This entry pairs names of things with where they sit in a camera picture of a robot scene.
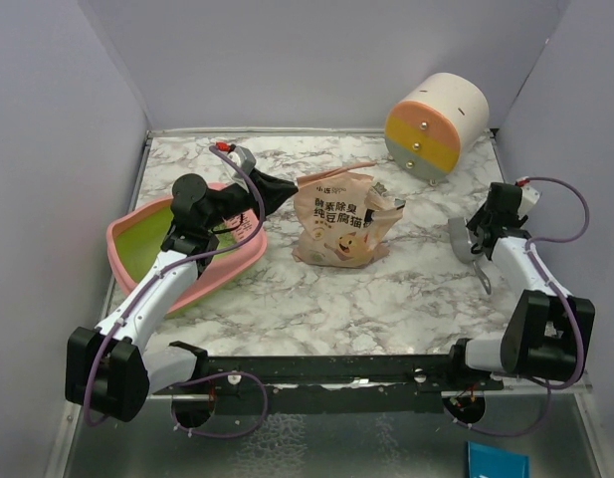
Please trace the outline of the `peach cat litter bag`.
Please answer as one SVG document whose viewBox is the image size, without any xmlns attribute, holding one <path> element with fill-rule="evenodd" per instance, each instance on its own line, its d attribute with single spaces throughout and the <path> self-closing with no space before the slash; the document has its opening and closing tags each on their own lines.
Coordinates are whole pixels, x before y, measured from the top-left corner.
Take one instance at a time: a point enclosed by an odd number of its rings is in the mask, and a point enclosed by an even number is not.
<svg viewBox="0 0 614 478">
<path fill-rule="evenodd" d="M 383 240 L 403 217 L 406 202 L 392 198 L 358 162 L 298 179 L 294 209 L 303 231 L 293 257 L 305 264 L 363 268 L 389 254 Z"/>
</svg>

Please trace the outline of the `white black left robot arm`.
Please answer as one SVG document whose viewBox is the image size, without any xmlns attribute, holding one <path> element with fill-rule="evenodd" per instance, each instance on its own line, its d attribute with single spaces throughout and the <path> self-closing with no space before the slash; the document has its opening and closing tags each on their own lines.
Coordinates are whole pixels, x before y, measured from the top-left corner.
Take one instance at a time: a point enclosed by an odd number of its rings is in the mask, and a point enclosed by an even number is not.
<svg viewBox="0 0 614 478">
<path fill-rule="evenodd" d="M 68 339 L 67 401 L 128 422 L 156 391 L 175 383 L 189 393 L 205 386 L 204 352 L 185 345 L 160 355 L 144 351 L 183 295 L 212 292 L 260 258 L 266 217 L 298 191 L 294 182 L 257 169 L 243 178 L 221 189 L 195 173 L 174 182 L 172 220 L 153 265 L 114 312 Z"/>
</svg>

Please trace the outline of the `silver metal litter scoop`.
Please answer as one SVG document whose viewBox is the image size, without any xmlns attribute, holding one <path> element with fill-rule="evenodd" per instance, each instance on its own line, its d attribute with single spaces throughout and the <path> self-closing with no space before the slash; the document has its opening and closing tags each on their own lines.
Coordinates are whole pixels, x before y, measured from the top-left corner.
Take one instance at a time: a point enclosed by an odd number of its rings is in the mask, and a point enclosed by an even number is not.
<svg viewBox="0 0 614 478">
<path fill-rule="evenodd" d="M 492 285 L 490 278 L 484 272 L 480 265 L 481 253 L 473 253 L 474 245 L 471 231 L 467 228 L 467 220 L 465 217 L 453 217 L 448 220 L 448 233 L 451 248 L 455 257 L 463 264 L 472 267 L 476 277 L 482 284 L 485 292 L 490 295 L 492 293 Z"/>
</svg>

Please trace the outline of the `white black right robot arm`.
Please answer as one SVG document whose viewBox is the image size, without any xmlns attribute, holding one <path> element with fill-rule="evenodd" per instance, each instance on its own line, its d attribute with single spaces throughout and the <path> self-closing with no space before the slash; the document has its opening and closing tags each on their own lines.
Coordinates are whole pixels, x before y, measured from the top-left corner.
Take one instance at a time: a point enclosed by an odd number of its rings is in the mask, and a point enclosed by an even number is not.
<svg viewBox="0 0 614 478">
<path fill-rule="evenodd" d="M 517 303 L 498 339 L 460 339 L 450 350 L 445 377 L 467 389 L 482 372 L 527 378 L 549 390 L 566 389 L 582 377 L 595 318 L 588 299 L 574 296 L 539 257 L 539 238 L 524 227 L 540 194 L 535 177 L 491 184 L 471 218 L 448 222 L 457 259 L 471 265 L 485 291 L 492 283 L 479 265 L 487 259 L 504 275 Z"/>
</svg>

